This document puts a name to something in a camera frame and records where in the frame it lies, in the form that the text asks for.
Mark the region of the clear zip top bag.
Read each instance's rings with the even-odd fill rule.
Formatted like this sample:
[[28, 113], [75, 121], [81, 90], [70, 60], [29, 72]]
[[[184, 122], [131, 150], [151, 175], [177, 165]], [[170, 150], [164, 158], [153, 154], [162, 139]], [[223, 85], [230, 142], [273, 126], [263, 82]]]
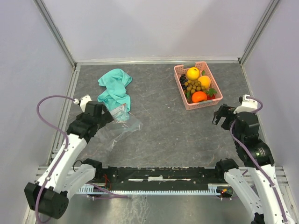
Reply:
[[103, 147], [112, 151], [116, 144], [131, 135], [140, 131], [143, 123], [127, 111], [127, 105], [122, 104], [110, 111], [113, 121], [106, 124], [95, 135]]

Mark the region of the orange persimmon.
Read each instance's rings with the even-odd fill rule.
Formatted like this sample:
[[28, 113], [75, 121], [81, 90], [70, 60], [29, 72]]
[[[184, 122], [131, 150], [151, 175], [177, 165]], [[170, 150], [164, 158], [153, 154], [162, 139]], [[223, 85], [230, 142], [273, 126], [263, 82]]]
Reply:
[[193, 103], [199, 103], [207, 100], [207, 94], [203, 91], [196, 91], [192, 94], [191, 100]]

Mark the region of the yellow orange peach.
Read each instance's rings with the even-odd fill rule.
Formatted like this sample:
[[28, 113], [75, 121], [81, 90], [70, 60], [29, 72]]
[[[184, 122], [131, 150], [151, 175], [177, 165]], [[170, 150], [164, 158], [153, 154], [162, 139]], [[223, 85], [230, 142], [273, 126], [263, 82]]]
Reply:
[[209, 89], [211, 86], [211, 79], [209, 76], [200, 76], [198, 81], [201, 83], [201, 86], [205, 87], [205, 89]]

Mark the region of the yellow lemon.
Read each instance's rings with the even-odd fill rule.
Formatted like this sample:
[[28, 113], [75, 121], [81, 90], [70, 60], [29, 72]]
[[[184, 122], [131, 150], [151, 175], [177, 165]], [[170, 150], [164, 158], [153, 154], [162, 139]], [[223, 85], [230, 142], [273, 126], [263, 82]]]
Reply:
[[191, 67], [186, 72], [186, 78], [191, 81], [196, 81], [200, 77], [200, 70], [196, 67]]

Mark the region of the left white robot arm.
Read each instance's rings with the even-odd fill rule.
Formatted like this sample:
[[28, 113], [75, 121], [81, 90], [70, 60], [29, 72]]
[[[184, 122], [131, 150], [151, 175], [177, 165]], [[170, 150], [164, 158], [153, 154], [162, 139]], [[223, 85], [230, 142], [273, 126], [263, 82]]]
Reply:
[[36, 183], [29, 182], [24, 189], [37, 221], [40, 221], [40, 214], [59, 219], [70, 199], [84, 184], [90, 180], [99, 182], [103, 178], [101, 162], [92, 159], [85, 160], [79, 170], [68, 175], [75, 159], [91, 138], [114, 119], [104, 103], [85, 97], [79, 100], [79, 105], [82, 113], [64, 133], [64, 142], [56, 157]]

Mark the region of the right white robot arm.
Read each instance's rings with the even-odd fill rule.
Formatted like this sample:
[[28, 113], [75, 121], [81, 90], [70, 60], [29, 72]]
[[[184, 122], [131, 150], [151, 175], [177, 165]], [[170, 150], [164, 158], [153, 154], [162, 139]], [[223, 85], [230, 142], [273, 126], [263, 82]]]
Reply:
[[234, 160], [217, 162], [215, 179], [227, 182], [243, 203], [253, 224], [294, 224], [281, 193], [274, 159], [270, 148], [259, 137], [258, 106], [249, 106], [236, 112], [236, 108], [223, 104], [214, 112], [213, 123], [221, 118], [221, 127], [228, 130], [238, 156], [243, 161], [256, 189], [244, 179]]

